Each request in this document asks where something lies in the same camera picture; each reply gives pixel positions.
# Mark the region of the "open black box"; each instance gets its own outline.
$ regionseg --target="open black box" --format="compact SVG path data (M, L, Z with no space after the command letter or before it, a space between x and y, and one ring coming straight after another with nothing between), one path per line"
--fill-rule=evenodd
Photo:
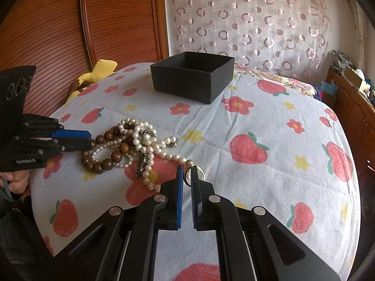
M232 81L234 58L183 52L150 68L156 91L210 104Z

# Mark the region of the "cardboard box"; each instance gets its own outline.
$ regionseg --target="cardboard box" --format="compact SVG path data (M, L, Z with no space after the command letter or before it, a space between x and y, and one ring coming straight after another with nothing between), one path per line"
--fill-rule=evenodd
M210 104L232 81L234 58L183 52L150 68L156 91Z
M325 103L327 106L329 106L332 110L334 107L334 104L336 103L337 96L328 94L326 92L322 92L323 97L322 97L322 102Z
M370 88L370 85L362 80L350 67L345 68L344 75L357 89L365 92Z

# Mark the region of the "metal screw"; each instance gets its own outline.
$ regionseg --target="metal screw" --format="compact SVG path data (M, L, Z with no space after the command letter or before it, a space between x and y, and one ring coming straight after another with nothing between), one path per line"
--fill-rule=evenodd
M155 202L161 203L166 200L166 196L164 194L157 194L154 196Z
M109 214L110 214L110 215L113 215L113 216L115 216L115 215L119 215L120 213L121 213L121 208L120 208L120 207L117 207L117 206L112 207L112 208L109 210Z
M254 208L254 213L256 215L265 215L266 214L266 210L263 207L261 207L261 206L257 206L257 207Z
M213 195L211 195L211 196L209 197L209 200L210 200L210 202L212 202L212 203L218 203L218 202L220 202L220 197L217 196L217 195L215 195L215 194L213 194Z

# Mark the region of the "floral blanket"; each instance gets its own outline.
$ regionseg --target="floral blanket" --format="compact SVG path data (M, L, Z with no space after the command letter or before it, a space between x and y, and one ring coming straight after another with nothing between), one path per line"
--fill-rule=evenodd
M277 84L286 86L288 88L291 88L292 90L300 92L302 95L313 97L316 94L316 91L312 85L309 85L308 83L296 79L261 72L248 67L239 66L237 64L234 65L234 70L239 74L249 75L260 79L273 81Z
M151 122L159 137L177 136L170 153L194 160L218 194L238 207L267 208L346 280L358 244L360 196L336 115L292 87L240 70L206 105L155 91L150 63L134 64L91 85L52 117L93 137L127 116ZM134 165L90 174L80 153L64 153L36 172L34 217L54 255L111 206L127 209L156 193L136 180ZM176 167L156 156L150 179L173 179ZM215 234L193 229L191 192L184 186L182 229L159 233L154 280L191 276L219 281L218 255Z

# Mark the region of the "hand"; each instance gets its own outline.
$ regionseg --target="hand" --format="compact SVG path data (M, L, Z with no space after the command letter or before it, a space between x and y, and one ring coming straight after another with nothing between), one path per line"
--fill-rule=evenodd
M29 182L29 170L14 172L0 172L0 177L6 179L9 183L9 190L13 193L22 194L25 192ZM3 181L0 180L0 187L4 188Z

